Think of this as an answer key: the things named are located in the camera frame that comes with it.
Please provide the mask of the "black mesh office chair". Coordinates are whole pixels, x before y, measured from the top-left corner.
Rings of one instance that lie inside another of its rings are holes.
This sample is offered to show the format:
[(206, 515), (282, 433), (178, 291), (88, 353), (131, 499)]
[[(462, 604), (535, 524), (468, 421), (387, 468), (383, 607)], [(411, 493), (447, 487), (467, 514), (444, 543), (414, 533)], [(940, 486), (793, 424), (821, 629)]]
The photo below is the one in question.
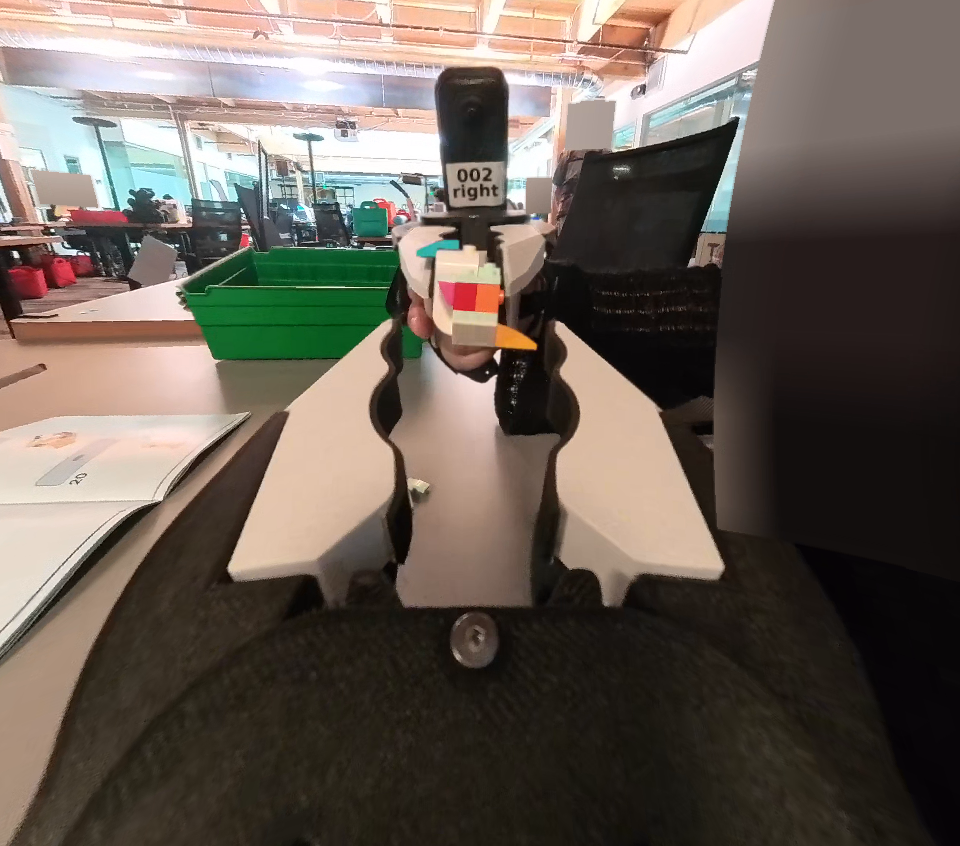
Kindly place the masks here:
[(739, 119), (622, 152), (586, 153), (550, 260), (585, 273), (686, 268)]

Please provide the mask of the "grey tilted panel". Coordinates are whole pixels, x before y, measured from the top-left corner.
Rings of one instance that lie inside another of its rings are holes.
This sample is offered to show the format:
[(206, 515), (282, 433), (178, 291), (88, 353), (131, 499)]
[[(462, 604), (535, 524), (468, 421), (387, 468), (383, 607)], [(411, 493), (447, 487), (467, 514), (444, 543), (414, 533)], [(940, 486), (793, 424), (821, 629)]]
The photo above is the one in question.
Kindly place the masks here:
[(131, 291), (161, 285), (176, 278), (178, 249), (147, 234), (127, 274)]

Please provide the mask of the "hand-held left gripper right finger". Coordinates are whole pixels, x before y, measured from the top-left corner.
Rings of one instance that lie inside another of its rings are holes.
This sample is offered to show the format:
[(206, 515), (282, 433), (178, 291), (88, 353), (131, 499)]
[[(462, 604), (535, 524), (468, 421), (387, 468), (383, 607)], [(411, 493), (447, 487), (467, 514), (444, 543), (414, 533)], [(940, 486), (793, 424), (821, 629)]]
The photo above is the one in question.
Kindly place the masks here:
[(713, 582), (725, 571), (654, 401), (571, 329), (548, 325), (551, 451), (534, 527), (532, 598), (573, 570), (621, 606), (639, 576)]

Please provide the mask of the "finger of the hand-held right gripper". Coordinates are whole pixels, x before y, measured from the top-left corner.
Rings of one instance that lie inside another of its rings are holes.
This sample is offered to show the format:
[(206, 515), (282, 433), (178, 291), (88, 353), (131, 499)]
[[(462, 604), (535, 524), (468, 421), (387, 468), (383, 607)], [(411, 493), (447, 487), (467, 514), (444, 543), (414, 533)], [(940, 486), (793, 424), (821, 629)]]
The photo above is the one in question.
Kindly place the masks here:
[(546, 258), (547, 245), (556, 228), (546, 222), (523, 222), (491, 226), (489, 261), (501, 271), (506, 297), (523, 291), (539, 274)]
[(424, 303), (436, 300), (436, 279), (452, 282), (463, 271), (459, 245), (448, 249), (445, 243), (459, 242), (454, 226), (405, 226), (395, 234), (396, 248), (408, 287)]

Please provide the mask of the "lego instruction booklet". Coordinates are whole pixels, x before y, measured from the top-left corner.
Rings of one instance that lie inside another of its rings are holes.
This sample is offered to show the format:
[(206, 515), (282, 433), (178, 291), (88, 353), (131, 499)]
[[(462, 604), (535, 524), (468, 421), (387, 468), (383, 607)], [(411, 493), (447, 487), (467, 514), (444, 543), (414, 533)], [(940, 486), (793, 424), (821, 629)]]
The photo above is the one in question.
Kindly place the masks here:
[(1, 434), (1, 656), (124, 522), (251, 414), (66, 416)]

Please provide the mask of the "white monitor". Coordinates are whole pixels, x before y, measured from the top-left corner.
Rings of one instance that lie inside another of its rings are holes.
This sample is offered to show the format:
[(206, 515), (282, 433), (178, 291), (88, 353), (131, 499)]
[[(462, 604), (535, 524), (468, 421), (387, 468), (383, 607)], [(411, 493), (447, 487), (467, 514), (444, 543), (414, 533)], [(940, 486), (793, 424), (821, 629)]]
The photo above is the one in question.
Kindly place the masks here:
[(39, 169), (31, 170), (30, 175), (39, 205), (70, 210), (97, 210), (101, 207), (94, 180), (89, 175)]

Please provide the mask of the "green stacked plastic bins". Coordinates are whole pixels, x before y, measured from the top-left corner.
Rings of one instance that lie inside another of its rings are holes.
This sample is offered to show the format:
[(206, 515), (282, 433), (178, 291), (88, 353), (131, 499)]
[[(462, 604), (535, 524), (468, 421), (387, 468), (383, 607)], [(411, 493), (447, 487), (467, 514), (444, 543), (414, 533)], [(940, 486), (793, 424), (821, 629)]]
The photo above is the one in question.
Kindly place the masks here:
[(336, 360), (389, 319), (399, 269), (391, 250), (247, 248), (177, 291), (217, 360)]

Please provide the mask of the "person's right hand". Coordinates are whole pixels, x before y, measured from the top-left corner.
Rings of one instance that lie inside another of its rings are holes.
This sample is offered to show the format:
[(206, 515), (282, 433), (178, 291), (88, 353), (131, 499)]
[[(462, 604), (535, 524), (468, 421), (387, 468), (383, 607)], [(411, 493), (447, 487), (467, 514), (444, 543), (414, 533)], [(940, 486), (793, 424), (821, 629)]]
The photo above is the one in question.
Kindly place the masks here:
[(455, 372), (472, 372), (495, 359), (497, 350), (486, 347), (458, 346), (450, 335), (439, 332), (434, 324), (427, 301), (417, 293), (409, 292), (410, 304), (406, 323), (420, 339), (432, 345), (441, 359)]

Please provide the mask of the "black floor lamp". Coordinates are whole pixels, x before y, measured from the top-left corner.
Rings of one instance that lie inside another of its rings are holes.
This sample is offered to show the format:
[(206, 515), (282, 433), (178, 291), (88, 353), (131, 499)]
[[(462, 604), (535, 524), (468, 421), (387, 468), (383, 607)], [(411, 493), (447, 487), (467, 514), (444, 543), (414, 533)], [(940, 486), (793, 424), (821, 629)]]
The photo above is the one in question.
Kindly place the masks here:
[(118, 127), (118, 123), (110, 119), (105, 119), (97, 116), (73, 116), (72, 121), (79, 126), (89, 128), (93, 131), (97, 146), (100, 152), (102, 159), (102, 170), (106, 178), (107, 188), (110, 193), (110, 197), (113, 203), (113, 208), (121, 212), (122, 207), (119, 201), (119, 197), (116, 190), (116, 185), (114, 183), (114, 177), (112, 173), (112, 168), (109, 160), (109, 156), (106, 149), (106, 143), (103, 137), (104, 130), (114, 130)]

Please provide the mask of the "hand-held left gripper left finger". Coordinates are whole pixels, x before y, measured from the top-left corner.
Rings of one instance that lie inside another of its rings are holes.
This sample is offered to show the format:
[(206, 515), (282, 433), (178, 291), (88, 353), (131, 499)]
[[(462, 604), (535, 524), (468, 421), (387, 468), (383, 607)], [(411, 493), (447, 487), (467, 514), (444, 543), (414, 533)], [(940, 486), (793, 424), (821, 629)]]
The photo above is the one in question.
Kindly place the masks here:
[(234, 582), (311, 576), (341, 605), (362, 570), (406, 562), (402, 325), (387, 320), (296, 399), (228, 564)]

